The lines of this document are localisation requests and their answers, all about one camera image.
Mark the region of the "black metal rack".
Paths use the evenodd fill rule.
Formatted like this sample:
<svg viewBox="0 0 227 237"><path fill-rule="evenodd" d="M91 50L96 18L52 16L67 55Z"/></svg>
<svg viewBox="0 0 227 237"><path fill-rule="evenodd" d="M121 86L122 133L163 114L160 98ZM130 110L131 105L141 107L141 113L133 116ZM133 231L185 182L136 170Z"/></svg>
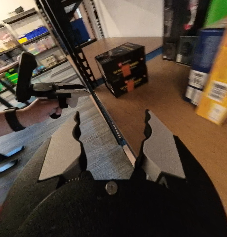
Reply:
<svg viewBox="0 0 227 237"><path fill-rule="evenodd" d="M70 55L72 61L77 67L78 72L91 93L91 99L108 124L118 144L122 146L131 164L135 166L135 156L130 151L120 131L109 117L94 91L95 88L100 85L101 80L96 80L93 75L82 48L96 42L97 39L94 36L94 39L91 39L90 41L86 40L84 43L80 43L80 33L77 33L77 29L71 25L71 20L75 17L76 10L80 5L82 5L84 9L83 16L87 17L87 22L90 23L90 26L92 27L92 24L88 19L88 12L86 11L83 0L35 0L35 3L47 24L57 35L59 42L62 43L63 47Z"/></svg>

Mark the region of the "dark blue box white label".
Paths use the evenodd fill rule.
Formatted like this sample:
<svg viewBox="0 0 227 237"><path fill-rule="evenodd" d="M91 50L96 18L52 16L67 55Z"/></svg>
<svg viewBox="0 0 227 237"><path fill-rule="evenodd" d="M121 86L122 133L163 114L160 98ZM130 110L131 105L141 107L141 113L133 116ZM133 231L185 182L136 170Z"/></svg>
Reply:
<svg viewBox="0 0 227 237"><path fill-rule="evenodd" d="M199 31L184 100L198 106L209 77L225 28L204 28Z"/></svg>

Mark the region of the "storage rack with bins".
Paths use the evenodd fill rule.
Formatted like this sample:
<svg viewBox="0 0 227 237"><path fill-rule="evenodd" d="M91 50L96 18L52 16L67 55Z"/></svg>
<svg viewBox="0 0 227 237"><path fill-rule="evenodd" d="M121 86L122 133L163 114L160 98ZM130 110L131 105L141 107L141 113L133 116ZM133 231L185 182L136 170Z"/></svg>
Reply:
<svg viewBox="0 0 227 237"><path fill-rule="evenodd" d="M32 77L39 76L66 63L67 57L51 32L48 23L35 8L16 14L0 22L0 70L2 80L13 86L17 82L18 57L22 52L35 56L37 63Z"/></svg>

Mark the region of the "blue rack beam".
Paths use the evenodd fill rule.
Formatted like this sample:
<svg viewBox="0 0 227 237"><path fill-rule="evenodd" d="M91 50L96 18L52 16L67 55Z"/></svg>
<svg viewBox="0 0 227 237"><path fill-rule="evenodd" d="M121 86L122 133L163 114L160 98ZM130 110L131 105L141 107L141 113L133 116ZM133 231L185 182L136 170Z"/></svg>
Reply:
<svg viewBox="0 0 227 237"><path fill-rule="evenodd" d="M163 48L162 48L162 47L159 47L159 48L157 48L157 49L155 49L155 50L153 50L153 51L147 53L147 54L145 55L145 60L146 60L146 61L150 61L150 60L152 60L153 58L155 58L155 57L161 55L162 52L163 52Z"/></svg>

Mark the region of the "row of black toy boxes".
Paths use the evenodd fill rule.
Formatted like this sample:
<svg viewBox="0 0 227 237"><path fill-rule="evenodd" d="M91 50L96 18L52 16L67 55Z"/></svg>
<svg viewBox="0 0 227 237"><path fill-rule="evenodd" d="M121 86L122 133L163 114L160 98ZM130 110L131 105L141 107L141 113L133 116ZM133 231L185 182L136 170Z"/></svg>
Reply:
<svg viewBox="0 0 227 237"><path fill-rule="evenodd" d="M165 0L162 59L191 65L210 0Z"/></svg>

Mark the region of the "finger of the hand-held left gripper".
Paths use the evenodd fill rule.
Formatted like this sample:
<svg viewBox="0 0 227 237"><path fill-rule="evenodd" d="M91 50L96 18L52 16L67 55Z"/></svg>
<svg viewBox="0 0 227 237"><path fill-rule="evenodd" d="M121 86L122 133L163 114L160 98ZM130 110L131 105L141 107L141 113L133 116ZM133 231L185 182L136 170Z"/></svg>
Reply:
<svg viewBox="0 0 227 237"><path fill-rule="evenodd" d="M80 97L90 96L88 91L58 91L58 102L60 108L75 108Z"/></svg>
<svg viewBox="0 0 227 237"><path fill-rule="evenodd" d="M54 84L57 93L81 93L87 92L82 84Z"/></svg>

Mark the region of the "green toy box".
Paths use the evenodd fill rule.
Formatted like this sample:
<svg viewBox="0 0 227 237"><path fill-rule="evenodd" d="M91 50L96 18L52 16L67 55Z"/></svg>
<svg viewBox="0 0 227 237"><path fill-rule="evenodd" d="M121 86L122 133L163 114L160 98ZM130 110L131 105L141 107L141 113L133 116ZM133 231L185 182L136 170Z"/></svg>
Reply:
<svg viewBox="0 0 227 237"><path fill-rule="evenodd" d="M203 27L209 26L227 16L227 0L211 0Z"/></svg>

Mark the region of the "person's left hand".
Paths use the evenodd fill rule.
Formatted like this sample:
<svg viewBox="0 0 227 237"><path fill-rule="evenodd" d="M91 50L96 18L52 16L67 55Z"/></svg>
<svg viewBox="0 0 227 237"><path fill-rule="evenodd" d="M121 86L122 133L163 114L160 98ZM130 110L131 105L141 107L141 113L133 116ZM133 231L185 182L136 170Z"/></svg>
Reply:
<svg viewBox="0 0 227 237"><path fill-rule="evenodd" d="M16 116L23 127L28 127L47 120L54 113L62 114L57 100L36 99L26 108L17 110Z"/></svg>

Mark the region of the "yellow box barcode label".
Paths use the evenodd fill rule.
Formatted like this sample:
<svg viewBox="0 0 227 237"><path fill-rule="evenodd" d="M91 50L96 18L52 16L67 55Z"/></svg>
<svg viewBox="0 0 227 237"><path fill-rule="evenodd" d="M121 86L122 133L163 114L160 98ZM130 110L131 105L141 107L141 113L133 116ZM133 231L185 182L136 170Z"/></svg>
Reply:
<svg viewBox="0 0 227 237"><path fill-rule="evenodd" d="M227 29L223 35L196 114L221 125L227 118Z"/></svg>

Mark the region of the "black wristband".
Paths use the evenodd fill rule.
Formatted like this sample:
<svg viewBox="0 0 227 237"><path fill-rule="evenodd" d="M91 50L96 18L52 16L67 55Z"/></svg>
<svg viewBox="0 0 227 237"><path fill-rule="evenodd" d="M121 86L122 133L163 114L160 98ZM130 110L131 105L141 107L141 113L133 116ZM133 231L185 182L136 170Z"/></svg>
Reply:
<svg viewBox="0 0 227 237"><path fill-rule="evenodd" d="M19 132L26 129L26 127L24 127L17 118L16 111L19 109L20 108L18 107L10 107L3 110L5 112L5 119L14 132Z"/></svg>

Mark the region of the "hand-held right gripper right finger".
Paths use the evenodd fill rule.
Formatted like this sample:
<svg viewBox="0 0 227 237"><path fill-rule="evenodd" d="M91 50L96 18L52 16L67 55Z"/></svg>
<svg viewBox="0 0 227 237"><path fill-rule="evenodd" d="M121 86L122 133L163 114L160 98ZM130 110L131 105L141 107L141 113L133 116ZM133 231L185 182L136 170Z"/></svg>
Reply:
<svg viewBox="0 0 227 237"><path fill-rule="evenodd" d="M186 179L172 132L149 109L145 111L144 135L138 168L142 168L154 182L162 174Z"/></svg>

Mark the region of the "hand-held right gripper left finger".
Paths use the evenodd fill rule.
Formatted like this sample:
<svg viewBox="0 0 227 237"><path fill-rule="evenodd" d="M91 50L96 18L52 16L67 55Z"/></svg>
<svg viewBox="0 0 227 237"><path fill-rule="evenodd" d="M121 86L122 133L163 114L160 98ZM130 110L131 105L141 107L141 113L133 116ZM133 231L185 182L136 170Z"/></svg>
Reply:
<svg viewBox="0 0 227 237"><path fill-rule="evenodd" d="M86 171L87 157L80 136L80 114L77 111L52 135L39 180L53 177L71 180Z"/></svg>

